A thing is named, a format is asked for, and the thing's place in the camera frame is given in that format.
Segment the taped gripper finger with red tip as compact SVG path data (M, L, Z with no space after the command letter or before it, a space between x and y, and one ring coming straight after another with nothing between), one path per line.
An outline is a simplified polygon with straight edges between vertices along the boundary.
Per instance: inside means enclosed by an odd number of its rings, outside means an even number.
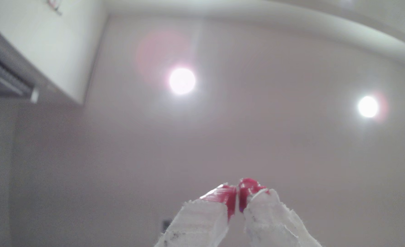
M156 247L217 247L236 210L237 187L221 184L198 199L185 202Z
M252 247L321 247L297 213L284 204L275 189L252 178L238 184L239 210Z

